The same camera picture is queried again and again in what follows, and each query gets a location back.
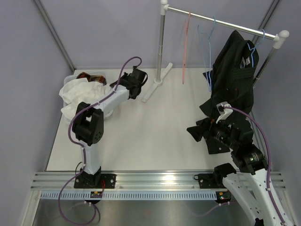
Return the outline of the red plaid shirt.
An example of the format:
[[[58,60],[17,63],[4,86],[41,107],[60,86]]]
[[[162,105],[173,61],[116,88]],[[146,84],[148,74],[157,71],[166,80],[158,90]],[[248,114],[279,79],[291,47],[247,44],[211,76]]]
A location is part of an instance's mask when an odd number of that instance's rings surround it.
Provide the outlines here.
[[[104,86],[107,85],[107,80],[102,75],[90,75],[86,72],[82,72],[76,77],[76,79],[82,79],[82,78],[86,78],[88,82],[96,81],[103,84]]]

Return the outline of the white shirt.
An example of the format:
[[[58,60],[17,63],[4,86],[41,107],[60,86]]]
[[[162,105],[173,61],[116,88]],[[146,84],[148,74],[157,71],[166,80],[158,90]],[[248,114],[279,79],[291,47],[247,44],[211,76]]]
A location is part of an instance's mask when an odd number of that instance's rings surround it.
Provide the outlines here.
[[[110,91],[109,85],[103,85],[98,81],[88,81],[87,78],[71,80],[59,91],[59,96],[66,104],[61,109],[62,115],[70,122],[76,114],[79,103],[93,104]]]

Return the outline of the pink wire hanger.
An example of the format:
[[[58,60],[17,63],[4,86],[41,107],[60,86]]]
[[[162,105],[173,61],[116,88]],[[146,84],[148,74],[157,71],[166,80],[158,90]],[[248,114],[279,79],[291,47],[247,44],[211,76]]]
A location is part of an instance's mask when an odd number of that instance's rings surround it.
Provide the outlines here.
[[[184,48],[183,48],[183,61],[182,61],[182,84],[185,83],[185,66],[186,66],[186,56],[187,56],[187,42],[188,42],[188,31],[190,24],[191,12],[189,11],[188,20],[185,21],[185,39],[184,39]]]

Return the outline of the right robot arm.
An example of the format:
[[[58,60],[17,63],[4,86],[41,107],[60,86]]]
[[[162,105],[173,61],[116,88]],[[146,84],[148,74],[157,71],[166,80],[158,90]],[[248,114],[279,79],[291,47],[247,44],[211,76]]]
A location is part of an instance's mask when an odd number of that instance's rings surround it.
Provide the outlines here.
[[[226,188],[236,199],[253,226],[292,226],[268,175],[268,161],[253,144],[249,121],[215,121],[205,118],[188,127],[197,141],[204,139],[210,154],[231,150],[234,165],[225,163],[214,168],[213,182]]]

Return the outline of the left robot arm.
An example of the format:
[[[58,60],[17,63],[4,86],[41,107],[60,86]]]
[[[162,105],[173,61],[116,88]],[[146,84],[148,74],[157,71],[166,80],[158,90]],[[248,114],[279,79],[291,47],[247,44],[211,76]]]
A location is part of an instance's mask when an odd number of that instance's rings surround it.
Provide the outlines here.
[[[104,135],[104,118],[121,103],[136,99],[147,79],[147,73],[134,66],[131,73],[123,73],[117,81],[110,84],[112,90],[96,104],[81,102],[78,105],[78,116],[71,129],[83,147],[83,166],[75,177],[74,188],[115,188],[116,174],[103,172],[98,160],[97,143]]]

